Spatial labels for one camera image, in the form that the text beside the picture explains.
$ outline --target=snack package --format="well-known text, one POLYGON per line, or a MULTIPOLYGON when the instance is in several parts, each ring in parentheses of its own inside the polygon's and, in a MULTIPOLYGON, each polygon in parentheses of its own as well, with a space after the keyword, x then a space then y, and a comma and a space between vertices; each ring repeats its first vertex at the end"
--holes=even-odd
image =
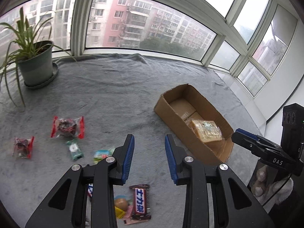
POLYGON ((133 191, 133 212, 129 218, 124 219, 124 224, 145 222, 151 219, 149 203, 149 184, 138 184, 129 187, 133 191))
POLYGON ((54 117, 51 137, 78 137, 82 139, 85 132, 83 116, 76 119, 58 119, 54 117))
POLYGON ((99 161, 105 159, 106 157, 112 156, 115 148, 109 150, 98 150, 94 153, 94 164, 97 164, 99 161))
POLYGON ((34 136, 31 139, 15 139, 13 155, 23 159, 30 159, 32 156, 34 136))
POLYGON ((203 143, 211 141, 220 141, 223 139, 221 130, 214 121, 191 119, 188 126, 203 143))
POLYGON ((77 160, 83 157, 83 153, 78 147, 77 140, 73 139, 71 141, 68 141, 66 145, 69 147, 69 150, 71 152, 71 156, 73 160, 77 160))

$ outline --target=cardboard box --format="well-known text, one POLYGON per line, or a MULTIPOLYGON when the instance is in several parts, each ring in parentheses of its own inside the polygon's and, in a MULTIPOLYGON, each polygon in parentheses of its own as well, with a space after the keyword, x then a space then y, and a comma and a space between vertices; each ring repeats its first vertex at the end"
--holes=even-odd
POLYGON ((217 165, 229 158, 233 148, 231 135, 234 131, 193 86, 184 84, 166 91, 160 96, 154 111, 203 163, 217 165), (224 139, 204 144, 186 124, 186 120, 191 118, 214 121, 221 129, 224 139))

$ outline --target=wrapped candy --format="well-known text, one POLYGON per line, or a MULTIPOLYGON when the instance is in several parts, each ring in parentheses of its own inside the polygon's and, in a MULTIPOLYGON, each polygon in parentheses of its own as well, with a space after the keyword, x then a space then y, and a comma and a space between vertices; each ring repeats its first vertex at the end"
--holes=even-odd
POLYGON ((83 116, 76 119, 58 119, 54 117, 51 137, 78 137, 82 139, 85 132, 83 116))
POLYGON ((31 139, 15 139, 13 155, 17 157, 30 159, 32 156, 34 136, 31 139))

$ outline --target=gray blanket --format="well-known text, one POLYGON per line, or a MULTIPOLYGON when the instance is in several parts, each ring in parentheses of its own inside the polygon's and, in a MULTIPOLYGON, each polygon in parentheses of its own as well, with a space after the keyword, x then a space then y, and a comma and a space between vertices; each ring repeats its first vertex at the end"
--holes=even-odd
MULTIPOLYGON (((13 219, 24 227, 46 194, 74 162, 66 140, 50 138, 54 116, 85 118, 85 138, 79 141, 84 158, 93 163, 96 150, 118 147, 126 135, 135 136, 129 180, 115 187, 115 194, 131 194, 129 185, 149 183, 152 220, 135 226, 181 227, 185 186, 170 178, 164 138, 172 131, 154 113, 159 96, 179 85, 193 85, 225 117, 235 130, 259 130, 239 99, 204 67, 180 61, 135 55, 87 55, 78 62, 57 60, 59 74, 47 87, 27 90, 22 83, 26 109, 15 108, 2 86, 0 96, 0 199, 13 219), (15 137, 35 136, 31 160, 12 157, 15 137)), ((21 106, 13 73, 11 94, 21 106)), ((183 144, 174 136, 178 146, 183 144)), ((227 164, 247 184, 257 158, 234 145, 227 164)))

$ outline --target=packaged food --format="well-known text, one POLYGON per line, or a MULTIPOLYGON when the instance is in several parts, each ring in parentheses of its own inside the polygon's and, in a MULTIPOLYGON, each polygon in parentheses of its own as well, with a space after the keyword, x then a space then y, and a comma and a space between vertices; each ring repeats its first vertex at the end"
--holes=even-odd
POLYGON ((53 120, 51 137, 78 137, 82 139, 85 133, 85 123, 83 116, 76 119, 59 119, 57 116, 53 120))
POLYGON ((77 160, 83 157, 83 153, 79 149, 76 139, 68 141, 66 144, 69 147, 69 151, 71 152, 73 160, 77 160))
POLYGON ((16 138, 13 155, 24 159, 30 159, 32 156, 33 142, 34 136, 31 139, 16 138))
POLYGON ((223 139, 221 130, 214 121, 191 119, 188 126, 193 129, 203 143, 223 139))
POLYGON ((133 212, 129 218, 124 219, 124 224, 145 222, 151 219, 149 203, 149 184, 138 184, 129 187, 133 191, 133 212))

